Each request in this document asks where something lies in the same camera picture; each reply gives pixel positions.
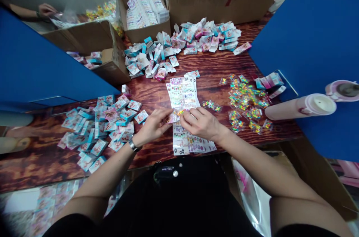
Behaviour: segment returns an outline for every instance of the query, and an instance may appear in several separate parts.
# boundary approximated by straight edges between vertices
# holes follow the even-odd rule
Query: wooden table
[[[270,19],[267,14],[261,21],[239,25],[242,36],[239,45],[252,42]],[[179,67],[177,72],[169,74],[165,81],[158,82],[153,79],[138,77],[133,79],[128,86],[132,90],[133,99],[143,103],[141,108],[149,114],[156,108],[170,108],[170,100],[165,83],[171,77],[182,77],[189,71],[199,70],[201,77],[197,80],[197,96],[199,101],[214,100],[223,105],[221,113],[214,113],[219,121],[230,126],[228,121],[230,86],[220,85],[220,79],[231,73],[244,74],[248,79],[253,75],[261,76],[257,66],[248,53],[234,56],[230,51],[217,51],[216,53],[198,52],[197,55],[177,55]],[[68,111],[81,105],[82,107],[94,106],[96,99],[87,102],[55,107],[53,113]],[[51,116],[48,111],[45,114],[36,115],[33,123],[27,127],[11,129],[7,136],[33,137],[29,148],[22,152],[4,154],[0,156],[0,192],[14,191],[34,186],[45,185],[52,182],[63,181],[87,176],[89,173],[77,166],[79,160],[78,151],[62,150],[56,145],[68,129],[61,124],[65,114]],[[275,123],[274,131],[255,134],[249,128],[239,133],[239,136],[249,143],[259,146],[273,142],[291,140],[301,137],[303,134],[295,121],[281,121]],[[141,125],[135,122],[135,132]],[[114,151],[107,147],[105,157],[109,158]],[[153,165],[156,161],[164,161],[173,158],[172,129],[169,129],[163,137],[152,144],[145,145],[135,157],[130,168]]]

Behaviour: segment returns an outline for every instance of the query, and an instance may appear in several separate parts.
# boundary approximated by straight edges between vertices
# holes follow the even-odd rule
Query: stack of sticker sheets
[[[173,152],[175,156],[189,155],[189,153],[208,153],[217,150],[214,142],[197,137],[185,130],[180,122],[183,110],[200,107],[197,98],[196,81],[198,71],[190,72],[184,77],[171,78],[166,84],[171,107],[175,109],[171,118],[173,123]]]

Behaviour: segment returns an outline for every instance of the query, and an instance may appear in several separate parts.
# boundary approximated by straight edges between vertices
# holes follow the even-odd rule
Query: person
[[[8,3],[5,0],[1,0],[1,3],[5,5],[9,11],[24,21],[47,20],[51,15],[57,13],[57,10],[47,3],[40,4],[38,11],[26,9],[12,3]]]
[[[133,181],[104,218],[108,199],[136,156],[134,151],[170,128],[161,122],[171,112],[154,110],[129,143],[84,182],[44,236],[261,236],[229,191],[215,156],[157,163]],[[185,111],[180,122],[193,135],[223,147],[271,196],[272,236],[352,236],[336,210],[298,176],[206,109]]]

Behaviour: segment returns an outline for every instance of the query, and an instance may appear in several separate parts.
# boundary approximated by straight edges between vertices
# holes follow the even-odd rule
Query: black shirt
[[[276,236],[305,234],[337,236],[311,225],[286,226]],[[44,237],[144,235],[261,236],[231,194],[220,164],[210,156],[161,163],[130,185],[100,225],[72,214],[54,223]]]

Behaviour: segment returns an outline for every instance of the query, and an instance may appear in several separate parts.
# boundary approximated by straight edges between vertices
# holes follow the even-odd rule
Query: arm
[[[340,236],[351,236],[343,218],[298,176],[273,158],[239,138],[206,109],[184,112],[181,124],[193,135],[211,140],[231,154],[272,199],[271,229],[275,235],[286,225],[315,225]]]
[[[133,136],[132,141],[135,146],[141,147],[161,137],[171,127],[170,124],[161,126],[161,121],[172,111],[172,109],[154,110],[141,130]],[[56,221],[64,216],[79,213],[95,223],[100,223],[105,215],[109,197],[135,156],[136,153],[126,143],[86,180],[65,205]]]
[[[29,10],[14,4],[9,3],[8,6],[11,11],[17,14],[22,19],[40,19],[40,18],[47,18],[51,14],[56,13],[56,9],[47,3],[43,3],[39,5],[39,14],[37,14],[34,10]]]

